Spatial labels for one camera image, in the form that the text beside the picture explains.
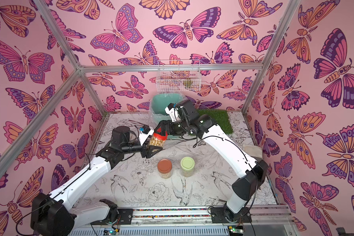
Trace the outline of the green artificial grass mat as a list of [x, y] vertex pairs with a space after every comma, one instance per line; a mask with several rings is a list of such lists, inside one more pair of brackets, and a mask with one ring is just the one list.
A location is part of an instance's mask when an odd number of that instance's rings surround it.
[[227, 111], [218, 109], [198, 109], [197, 111], [200, 115], [208, 115], [216, 120], [225, 134], [233, 134], [233, 128]]

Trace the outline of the green object in basket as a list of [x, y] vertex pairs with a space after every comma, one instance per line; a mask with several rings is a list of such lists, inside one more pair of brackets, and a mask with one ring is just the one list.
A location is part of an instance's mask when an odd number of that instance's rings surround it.
[[184, 84], [186, 89], [191, 89], [192, 86], [193, 86], [193, 82], [192, 82], [192, 80], [190, 78], [184, 80], [183, 84]]

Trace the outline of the red jar lid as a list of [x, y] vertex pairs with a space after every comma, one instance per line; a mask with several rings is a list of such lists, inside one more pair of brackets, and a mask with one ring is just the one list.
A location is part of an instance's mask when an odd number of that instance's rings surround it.
[[157, 140], [160, 140], [160, 141], [166, 141], [167, 140], [167, 137], [168, 137], [168, 133], [165, 132], [165, 134], [158, 134], [156, 132], [153, 133], [153, 137]]

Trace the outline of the clear plastic bin liner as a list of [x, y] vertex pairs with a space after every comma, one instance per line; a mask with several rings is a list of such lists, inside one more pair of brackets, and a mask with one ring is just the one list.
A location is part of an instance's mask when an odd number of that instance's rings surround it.
[[152, 98], [149, 114], [155, 131], [161, 121], [175, 121], [176, 118], [179, 122], [181, 121], [179, 112], [174, 111], [174, 106], [185, 99], [186, 97], [181, 93], [159, 93]]

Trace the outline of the green lid peanut jar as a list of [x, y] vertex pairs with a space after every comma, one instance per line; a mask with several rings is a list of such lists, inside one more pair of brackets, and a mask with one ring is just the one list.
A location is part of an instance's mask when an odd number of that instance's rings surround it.
[[181, 174], [184, 177], [190, 177], [194, 174], [195, 161], [192, 157], [184, 157], [181, 162]]

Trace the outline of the brown lid peanut jar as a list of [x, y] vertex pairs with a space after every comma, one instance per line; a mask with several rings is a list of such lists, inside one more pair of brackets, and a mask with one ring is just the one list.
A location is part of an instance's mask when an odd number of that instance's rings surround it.
[[173, 173], [173, 165], [171, 160], [169, 159], [161, 159], [157, 164], [157, 170], [159, 175], [163, 179], [168, 179], [172, 176]]

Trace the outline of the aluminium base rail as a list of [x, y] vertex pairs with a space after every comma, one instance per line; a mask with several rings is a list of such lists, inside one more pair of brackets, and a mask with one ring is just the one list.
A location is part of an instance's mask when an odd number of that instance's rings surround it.
[[119, 208], [119, 222], [96, 221], [72, 236], [298, 236], [285, 206], [253, 206], [236, 222], [222, 206]]

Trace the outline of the clear peanut jar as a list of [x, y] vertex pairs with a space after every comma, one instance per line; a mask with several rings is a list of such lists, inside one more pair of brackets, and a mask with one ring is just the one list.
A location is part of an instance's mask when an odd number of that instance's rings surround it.
[[152, 146], [159, 146], [159, 147], [162, 147], [162, 148], [163, 148], [165, 142], [166, 142], [166, 141], [160, 141], [160, 140], [155, 139], [155, 138], [153, 137], [153, 135], [152, 135], [152, 137], [151, 137], [151, 139], [150, 139], [148, 145], [149, 145], [149, 146], [151, 146], [151, 145], [152, 145]]

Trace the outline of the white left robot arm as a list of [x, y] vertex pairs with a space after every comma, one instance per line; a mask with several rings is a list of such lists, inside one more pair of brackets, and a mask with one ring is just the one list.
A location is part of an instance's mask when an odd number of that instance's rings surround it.
[[118, 205], [108, 199], [80, 209], [73, 206], [97, 180], [123, 161], [126, 154], [140, 153], [143, 158], [151, 158], [160, 152], [162, 147], [151, 142], [156, 137], [166, 139], [170, 132], [159, 125], [156, 129], [144, 125], [135, 139], [132, 140], [130, 134], [131, 130], [126, 126], [114, 128], [111, 140], [86, 167], [49, 194], [40, 193], [34, 198], [30, 227], [35, 233], [67, 236], [72, 230], [95, 221], [119, 223]]

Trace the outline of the cream work glove right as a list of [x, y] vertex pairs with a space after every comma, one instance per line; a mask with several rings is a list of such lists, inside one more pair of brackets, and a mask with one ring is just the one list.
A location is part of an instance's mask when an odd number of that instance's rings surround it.
[[257, 161], [263, 160], [263, 151], [259, 146], [244, 144], [242, 150]]

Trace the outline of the mint green trash bin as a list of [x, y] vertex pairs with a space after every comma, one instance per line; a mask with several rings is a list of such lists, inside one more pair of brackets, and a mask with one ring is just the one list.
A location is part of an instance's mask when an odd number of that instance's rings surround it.
[[171, 104], [176, 104], [184, 100], [180, 93], [159, 93], [155, 95], [150, 102], [150, 117], [155, 124], [163, 120], [170, 120], [170, 115], [165, 109]]

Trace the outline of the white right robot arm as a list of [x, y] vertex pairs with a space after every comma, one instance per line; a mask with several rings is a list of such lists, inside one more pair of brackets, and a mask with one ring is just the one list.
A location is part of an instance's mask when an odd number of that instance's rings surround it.
[[186, 99], [170, 103], [165, 108], [170, 116], [160, 121], [155, 133], [160, 135], [193, 134], [214, 148], [232, 167], [238, 179], [232, 184], [233, 193], [224, 205], [224, 216], [236, 222], [247, 215], [246, 205], [265, 181], [268, 165], [256, 160], [236, 145], [222, 130], [218, 122], [207, 114], [200, 115], [193, 103]]

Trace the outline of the aluminium frame post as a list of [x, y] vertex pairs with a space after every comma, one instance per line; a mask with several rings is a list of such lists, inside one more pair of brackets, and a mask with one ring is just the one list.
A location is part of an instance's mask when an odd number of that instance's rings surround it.
[[297, 11], [300, 2], [301, 2], [300, 0], [288, 1], [287, 8], [279, 21], [277, 30], [274, 33], [273, 39], [265, 54], [264, 60], [262, 62], [262, 69], [260, 69], [259, 72], [257, 73], [256, 78], [253, 81], [252, 87], [249, 91], [248, 97], [244, 102], [242, 108], [243, 115], [246, 114], [247, 109], [251, 105], [251, 101], [255, 97], [257, 89], [259, 88], [261, 82], [264, 79], [264, 76], [266, 75], [267, 69], [271, 64], [272, 59], [274, 58], [274, 55], [277, 51], [280, 42], [282, 41], [284, 33], [287, 31], [287, 28], [290, 26], [290, 23], [294, 17], [294, 13]]

